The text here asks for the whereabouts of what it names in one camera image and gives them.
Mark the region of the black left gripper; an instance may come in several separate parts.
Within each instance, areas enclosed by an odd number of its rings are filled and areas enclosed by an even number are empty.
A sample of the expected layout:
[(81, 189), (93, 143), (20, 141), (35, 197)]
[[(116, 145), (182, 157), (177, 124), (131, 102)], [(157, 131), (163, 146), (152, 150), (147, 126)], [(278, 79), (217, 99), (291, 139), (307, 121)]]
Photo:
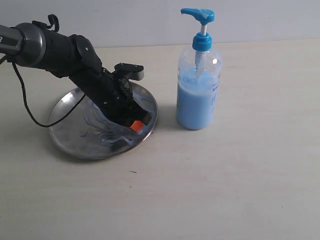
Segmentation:
[(130, 77), (136, 79), (137, 75), (119, 69), (112, 73), (86, 72), (79, 87), (108, 120), (127, 131), (141, 132), (152, 120), (152, 114), (134, 100)]

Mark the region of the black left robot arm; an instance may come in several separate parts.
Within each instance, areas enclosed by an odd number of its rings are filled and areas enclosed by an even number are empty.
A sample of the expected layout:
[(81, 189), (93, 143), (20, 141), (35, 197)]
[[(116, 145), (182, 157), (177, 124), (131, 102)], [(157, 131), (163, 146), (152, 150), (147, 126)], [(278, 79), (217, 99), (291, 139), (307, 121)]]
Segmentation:
[(45, 70), (69, 78), (110, 121), (132, 127), (148, 125), (152, 115), (135, 100), (131, 81), (144, 77), (144, 67), (118, 63), (109, 72), (91, 42), (82, 35), (66, 36), (41, 22), (0, 27), (0, 52), (13, 66)]

